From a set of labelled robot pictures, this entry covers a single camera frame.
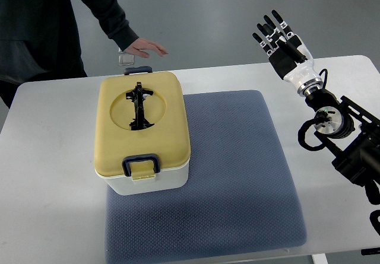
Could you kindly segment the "person's bare hand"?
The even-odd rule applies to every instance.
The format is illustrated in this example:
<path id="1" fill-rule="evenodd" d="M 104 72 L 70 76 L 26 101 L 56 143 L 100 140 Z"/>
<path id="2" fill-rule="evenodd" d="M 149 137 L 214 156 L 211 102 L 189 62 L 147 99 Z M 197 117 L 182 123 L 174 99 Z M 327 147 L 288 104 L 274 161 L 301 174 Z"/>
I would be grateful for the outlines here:
<path id="1" fill-rule="evenodd" d="M 169 53 L 162 45 L 143 38 L 136 39 L 123 51 L 129 55 L 139 56 L 141 58 L 149 58 L 149 52 L 154 52 L 160 57 Z"/>

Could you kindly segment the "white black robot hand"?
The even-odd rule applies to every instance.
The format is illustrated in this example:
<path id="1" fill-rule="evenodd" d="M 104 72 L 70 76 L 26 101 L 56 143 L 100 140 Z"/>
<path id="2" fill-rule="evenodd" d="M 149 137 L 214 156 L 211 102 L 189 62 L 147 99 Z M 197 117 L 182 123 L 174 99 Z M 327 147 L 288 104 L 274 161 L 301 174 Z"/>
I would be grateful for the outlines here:
<path id="1" fill-rule="evenodd" d="M 252 37 L 268 56 L 276 74 L 291 83 L 301 97 L 322 89 L 325 82 L 314 70 L 309 49 L 276 10 L 271 13 L 273 18 L 265 15 L 265 23 L 256 25 L 261 34 L 253 33 Z"/>

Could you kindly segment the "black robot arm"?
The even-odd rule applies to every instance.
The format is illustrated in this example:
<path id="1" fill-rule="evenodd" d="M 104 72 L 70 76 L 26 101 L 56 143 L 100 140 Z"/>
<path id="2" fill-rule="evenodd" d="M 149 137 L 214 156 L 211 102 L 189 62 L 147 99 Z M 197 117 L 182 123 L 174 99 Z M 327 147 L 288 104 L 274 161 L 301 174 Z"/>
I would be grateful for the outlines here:
<path id="1" fill-rule="evenodd" d="M 332 166 L 354 185 L 365 188 L 368 201 L 379 205 L 379 119 L 342 96 L 338 101 L 326 89 L 328 71 L 306 84 L 306 104 L 315 116 L 300 127 L 297 138 L 308 151 L 328 149 Z"/>

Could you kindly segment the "dark grey sleeved forearm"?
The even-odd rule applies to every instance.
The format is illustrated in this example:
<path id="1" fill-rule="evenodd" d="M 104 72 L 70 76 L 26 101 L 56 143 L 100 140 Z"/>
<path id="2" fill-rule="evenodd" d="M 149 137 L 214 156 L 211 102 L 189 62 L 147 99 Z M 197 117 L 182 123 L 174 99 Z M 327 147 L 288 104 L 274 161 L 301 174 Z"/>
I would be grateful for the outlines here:
<path id="1" fill-rule="evenodd" d="M 139 37 L 130 28 L 125 11 L 118 0 L 81 0 L 98 20 L 107 37 L 125 50 Z"/>

